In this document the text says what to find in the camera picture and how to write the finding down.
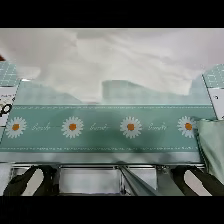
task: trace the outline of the green fabric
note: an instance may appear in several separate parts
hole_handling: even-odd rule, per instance
[[[207,171],[224,184],[224,121],[201,120],[198,134]]]

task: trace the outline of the white daisy flower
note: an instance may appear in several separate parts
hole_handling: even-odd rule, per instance
[[[78,117],[69,117],[69,119],[63,122],[61,130],[64,132],[63,135],[65,135],[66,138],[75,138],[82,133],[83,126],[82,120]]]
[[[120,125],[120,131],[123,131],[123,135],[126,135],[126,138],[135,138],[141,134],[142,125],[138,119],[134,117],[126,117]]]
[[[193,118],[182,117],[179,119],[177,127],[185,137],[194,138],[193,129],[196,128],[196,121]]]
[[[26,121],[22,117],[15,117],[7,123],[6,126],[6,135],[8,138],[17,138],[23,134],[23,131],[26,130]]]

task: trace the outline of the metal bar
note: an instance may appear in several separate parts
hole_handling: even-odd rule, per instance
[[[151,186],[145,183],[141,178],[128,170],[125,166],[119,166],[130,190],[134,196],[160,196]]]

